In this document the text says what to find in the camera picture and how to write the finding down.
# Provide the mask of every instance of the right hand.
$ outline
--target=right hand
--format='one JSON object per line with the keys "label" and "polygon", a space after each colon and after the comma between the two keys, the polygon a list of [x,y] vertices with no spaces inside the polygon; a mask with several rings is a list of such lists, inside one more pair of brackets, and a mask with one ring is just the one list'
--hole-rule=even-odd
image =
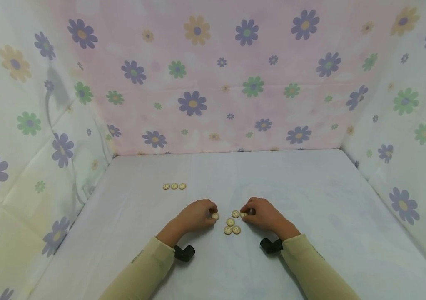
{"label": "right hand", "polygon": [[254,209],[256,214],[246,215],[242,220],[263,230],[273,231],[281,240],[287,240],[301,234],[295,225],[283,217],[266,199],[251,197],[241,208],[241,212],[246,213],[250,209]]}

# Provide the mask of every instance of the button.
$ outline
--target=button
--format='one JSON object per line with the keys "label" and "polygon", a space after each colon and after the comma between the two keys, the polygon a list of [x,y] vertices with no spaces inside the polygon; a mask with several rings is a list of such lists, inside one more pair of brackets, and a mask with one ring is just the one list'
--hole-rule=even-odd
{"label": "button", "polygon": [[226,224],[228,226],[233,226],[234,225],[234,220],[232,218],[229,218],[229,219],[226,220]]}
{"label": "button", "polygon": [[232,231],[234,234],[240,234],[241,228],[239,226],[234,226]]}

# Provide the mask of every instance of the yellow flower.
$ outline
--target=yellow flower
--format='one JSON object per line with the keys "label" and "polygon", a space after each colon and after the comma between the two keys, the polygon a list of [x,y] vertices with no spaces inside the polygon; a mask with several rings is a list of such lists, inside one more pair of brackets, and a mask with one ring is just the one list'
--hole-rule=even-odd
{"label": "yellow flower", "polygon": [[218,133],[210,133],[209,139],[212,141],[219,141],[219,134]]}
{"label": "yellow flower", "polygon": [[367,22],[366,24],[363,25],[363,28],[361,29],[361,32],[364,35],[367,35],[368,33],[371,32],[371,30],[373,30],[374,24],[373,22]]}
{"label": "yellow flower", "polygon": [[408,9],[405,7],[399,15],[396,16],[396,20],[391,28],[391,35],[398,33],[401,37],[405,31],[412,31],[414,29],[414,23],[420,19],[420,16],[415,15],[416,7]]}
{"label": "yellow flower", "polygon": [[146,41],[147,43],[151,43],[154,39],[154,35],[151,31],[149,30],[144,30],[143,31],[143,40]]}
{"label": "yellow flower", "polygon": [[184,23],[184,29],[186,31],[185,37],[191,40],[191,44],[204,45],[204,40],[209,39],[209,23],[205,23],[203,16],[198,16],[197,19],[194,16],[190,16],[189,23]]}
{"label": "yellow flower", "polygon": [[14,51],[10,45],[5,46],[5,50],[0,49],[0,55],[4,59],[2,66],[11,71],[10,76],[13,79],[20,79],[21,82],[26,82],[26,77],[32,78],[30,73],[30,64],[23,60],[23,54],[20,51]]}

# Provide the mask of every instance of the beige button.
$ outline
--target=beige button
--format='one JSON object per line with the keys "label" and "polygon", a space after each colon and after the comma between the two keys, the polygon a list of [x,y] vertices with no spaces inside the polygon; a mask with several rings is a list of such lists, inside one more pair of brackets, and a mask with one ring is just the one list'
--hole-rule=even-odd
{"label": "beige button", "polygon": [[234,220],[232,218],[229,218],[229,219],[226,220],[226,224],[228,226],[233,226],[234,225]]}
{"label": "beige button", "polygon": [[234,226],[232,231],[234,234],[240,234],[241,228],[239,226]]}
{"label": "beige button", "polygon": [[229,226],[226,226],[223,231],[225,234],[231,234],[233,232],[233,230]]}

